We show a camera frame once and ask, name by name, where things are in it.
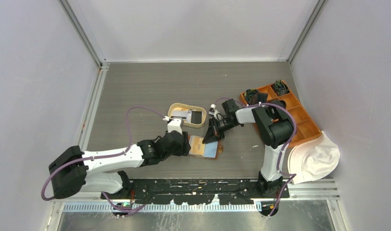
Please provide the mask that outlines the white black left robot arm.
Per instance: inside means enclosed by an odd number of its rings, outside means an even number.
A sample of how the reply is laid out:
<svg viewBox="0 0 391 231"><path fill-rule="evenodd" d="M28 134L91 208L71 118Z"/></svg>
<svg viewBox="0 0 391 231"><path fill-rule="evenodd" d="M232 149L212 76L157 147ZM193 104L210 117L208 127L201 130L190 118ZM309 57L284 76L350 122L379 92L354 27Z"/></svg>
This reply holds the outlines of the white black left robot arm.
<svg viewBox="0 0 391 231"><path fill-rule="evenodd" d="M82 151L78 145L71 146L49 165L50 177L41 197L48 201L91 192L105 193L103 199L125 199L132 187L124 168L157 165L170 156L187 156L189 150L185 131L167 132L153 140L105 151Z"/></svg>

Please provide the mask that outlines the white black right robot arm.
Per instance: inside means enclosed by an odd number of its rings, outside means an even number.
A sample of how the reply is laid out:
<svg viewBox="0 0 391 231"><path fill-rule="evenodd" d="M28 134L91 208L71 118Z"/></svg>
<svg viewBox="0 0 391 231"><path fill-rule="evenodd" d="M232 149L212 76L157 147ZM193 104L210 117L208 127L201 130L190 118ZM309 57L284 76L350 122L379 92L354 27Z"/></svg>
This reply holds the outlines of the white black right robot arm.
<svg viewBox="0 0 391 231"><path fill-rule="evenodd" d="M264 162L258 174L256 188L261 196L271 197L282 186L282 152L296 133L296 124L286 110L286 103L273 100L240 108L234 99L228 99L222 103L222 107L223 114L216 110L214 104L211 105L208 130L202 142L209 144L220 141L225 137L224 133L234 127L255 124L265 145Z"/></svg>

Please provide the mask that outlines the brown leather card holder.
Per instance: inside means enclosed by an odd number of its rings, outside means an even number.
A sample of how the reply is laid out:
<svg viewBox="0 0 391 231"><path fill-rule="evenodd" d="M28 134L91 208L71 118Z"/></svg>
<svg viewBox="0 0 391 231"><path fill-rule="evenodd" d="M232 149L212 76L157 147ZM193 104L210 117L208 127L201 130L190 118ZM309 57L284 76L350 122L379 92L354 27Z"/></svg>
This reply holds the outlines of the brown leather card holder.
<svg viewBox="0 0 391 231"><path fill-rule="evenodd" d="M189 155L203 159L217 159L218 155L223 152L223 146L220 141L212 143L203 143L203 138L191 135L189 137L190 150Z"/></svg>

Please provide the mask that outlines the gold card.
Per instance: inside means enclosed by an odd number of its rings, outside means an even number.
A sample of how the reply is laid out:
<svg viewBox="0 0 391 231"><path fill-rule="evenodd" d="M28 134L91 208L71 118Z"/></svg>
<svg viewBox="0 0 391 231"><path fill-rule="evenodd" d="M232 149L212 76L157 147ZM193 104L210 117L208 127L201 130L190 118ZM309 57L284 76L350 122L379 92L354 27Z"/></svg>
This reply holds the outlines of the gold card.
<svg viewBox="0 0 391 231"><path fill-rule="evenodd" d="M203 137L191 136L189 139L190 151L189 155L204 156L205 144L203 143Z"/></svg>

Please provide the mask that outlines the cream oval tray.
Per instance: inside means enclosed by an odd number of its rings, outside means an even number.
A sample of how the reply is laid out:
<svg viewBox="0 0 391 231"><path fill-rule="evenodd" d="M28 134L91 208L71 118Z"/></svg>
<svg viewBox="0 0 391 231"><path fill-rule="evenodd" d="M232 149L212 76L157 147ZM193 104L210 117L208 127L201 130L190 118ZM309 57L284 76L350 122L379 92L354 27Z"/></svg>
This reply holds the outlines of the cream oval tray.
<svg viewBox="0 0 391 231"><path fill-rule="evenodd" d="M206 121L207 112L198 106L173 103L169 107L168 116L170 118L181 118L183 120L183 126L201 128Z"/></svg>

